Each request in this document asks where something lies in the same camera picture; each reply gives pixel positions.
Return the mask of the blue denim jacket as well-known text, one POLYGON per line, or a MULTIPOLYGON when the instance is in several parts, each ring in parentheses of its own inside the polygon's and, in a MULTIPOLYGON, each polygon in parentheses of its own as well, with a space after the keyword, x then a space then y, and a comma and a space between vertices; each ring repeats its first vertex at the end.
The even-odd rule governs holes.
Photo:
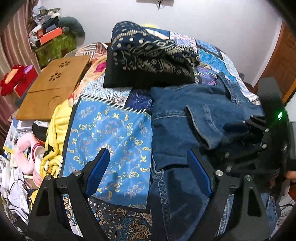
POLYGON ((276 207, 269 184, 276 175, 230 174, 217 166, 217 151, 238 133, 227 123, 263 116, 218 73, 212 84, 154 87, 152 169, 148 202, 153 240, 269 240, 276 207), (214 192, 204 195, 187 162, 196 148, 214 169, 214 192))

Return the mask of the blue patchwork bedspread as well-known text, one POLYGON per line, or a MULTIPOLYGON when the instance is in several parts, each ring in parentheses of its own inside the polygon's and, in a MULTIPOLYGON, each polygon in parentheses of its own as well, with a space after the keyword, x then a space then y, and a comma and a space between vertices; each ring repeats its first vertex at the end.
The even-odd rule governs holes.
MULTIPOLYGON (((250 92, 227 55, 215 46, 184 35, 145 28, 150 34, 193 48, 200 63, 193 68, 193 84, 212 84, 218 73, 237 84, 253 104, 250 92)), ((148 195, 152 169, 151 89, 104 88, 104 74, 82 91, 73 109, 65 141, 63 176, 83 168, 102 148, 110 162, 102 183, 89 198, 97 223, 110 240, 153 240, 148 195)))

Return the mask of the yellow knitted blanket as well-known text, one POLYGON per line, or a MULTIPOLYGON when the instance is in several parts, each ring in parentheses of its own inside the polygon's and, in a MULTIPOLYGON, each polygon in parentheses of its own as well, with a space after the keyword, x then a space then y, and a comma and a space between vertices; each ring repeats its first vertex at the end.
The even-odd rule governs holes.
POLYGON ((63 146, 71 112, 72 107, 67 100, 59 104, 53 112, 46 133, 44 156, 37 164, 39 170, 33 174, 33 181, 37 187, 40 187, 46 175, 51 174, 54 178, 60 175, 63 146))

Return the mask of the pink plush toy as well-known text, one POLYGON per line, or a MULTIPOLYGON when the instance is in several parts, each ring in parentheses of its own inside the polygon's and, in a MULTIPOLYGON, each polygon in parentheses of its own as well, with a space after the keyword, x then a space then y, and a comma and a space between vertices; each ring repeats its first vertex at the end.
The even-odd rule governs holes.
POLYGON ((40 174, 41 161, 45 152, 44 146, 33 133, 22 135, 16 142, 14 161, 23 174, 31 176, 34 184, 39 187, 43 181, 40 174))

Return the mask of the brown wooden wardrobe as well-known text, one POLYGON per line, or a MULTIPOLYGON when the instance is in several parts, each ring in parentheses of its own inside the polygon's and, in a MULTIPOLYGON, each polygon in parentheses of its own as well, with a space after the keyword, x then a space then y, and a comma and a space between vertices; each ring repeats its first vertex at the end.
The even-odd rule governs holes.
POLYGON ((274 77, 279 85, 282 101, 287 103, 295 92, 295 37, 282 22, 273 54, 261 77, 274 77))

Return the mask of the black folded garment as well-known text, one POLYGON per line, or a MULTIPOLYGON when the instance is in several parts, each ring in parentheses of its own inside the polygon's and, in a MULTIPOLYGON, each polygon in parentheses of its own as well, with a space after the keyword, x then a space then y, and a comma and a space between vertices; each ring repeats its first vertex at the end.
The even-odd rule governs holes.
POLYGON ((183 84, 193 84, 195 77, 190 71, 189 77, 177 74, 151 73, 143 70, 123 70, 115 64, 112 58, 111 47, 107 48, 106 69, 104 73, 104 88, 150 89, 152 87, 168 87, 183 84))

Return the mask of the wooden lap desk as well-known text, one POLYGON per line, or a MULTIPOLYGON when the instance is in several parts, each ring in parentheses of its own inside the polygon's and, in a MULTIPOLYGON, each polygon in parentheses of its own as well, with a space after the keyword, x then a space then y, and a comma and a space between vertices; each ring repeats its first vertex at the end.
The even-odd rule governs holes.
POLYGON ((24 98, 16 119, 48 121, 55 108, 67 100, 78 86, 90 61, 90 55, 51 61, 38 75, 24 98))

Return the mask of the red flower plush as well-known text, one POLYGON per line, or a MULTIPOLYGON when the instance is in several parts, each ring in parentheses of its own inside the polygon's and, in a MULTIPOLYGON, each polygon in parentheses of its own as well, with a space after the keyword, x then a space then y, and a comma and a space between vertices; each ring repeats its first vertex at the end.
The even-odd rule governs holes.
POLYGON ((1 81, 1 96, 7 96, 14 92, 18 97, 21 97, 37 76, 33 65, 13 66, 1 81))

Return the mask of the navy patterned folded cloth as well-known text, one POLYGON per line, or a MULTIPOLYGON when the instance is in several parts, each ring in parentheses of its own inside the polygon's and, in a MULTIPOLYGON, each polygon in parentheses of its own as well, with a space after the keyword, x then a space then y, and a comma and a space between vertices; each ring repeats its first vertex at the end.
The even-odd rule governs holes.
POLYGON ((189 77, 199 65, 193 48, 150 34, 133 22, 117 23, 111 33, 111 56, 123 70, 143 70, 189 77))

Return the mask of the green patterned cabinet cover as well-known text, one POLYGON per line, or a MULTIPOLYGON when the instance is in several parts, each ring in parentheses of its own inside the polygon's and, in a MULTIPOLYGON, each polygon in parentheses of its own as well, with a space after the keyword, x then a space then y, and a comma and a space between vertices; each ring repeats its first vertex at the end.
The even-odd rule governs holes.
POLYGON ((63 58, 76 48, 76 40, 72 34, 62 34, 35 50, 39 66, 46 67, 52 60, 63 58))

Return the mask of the orange box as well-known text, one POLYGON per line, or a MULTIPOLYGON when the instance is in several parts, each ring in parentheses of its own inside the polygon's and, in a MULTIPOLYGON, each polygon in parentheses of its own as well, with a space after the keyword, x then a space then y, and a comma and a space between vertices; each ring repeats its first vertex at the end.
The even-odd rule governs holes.
POLYGON ((60 35, 62 35, 62 28, 55 28, 54 30, 44 34, 40 39, 40 44, 43 45, 47 42, 49 42, 50 40, 54 39, 55 37, 58 37, 60 35))

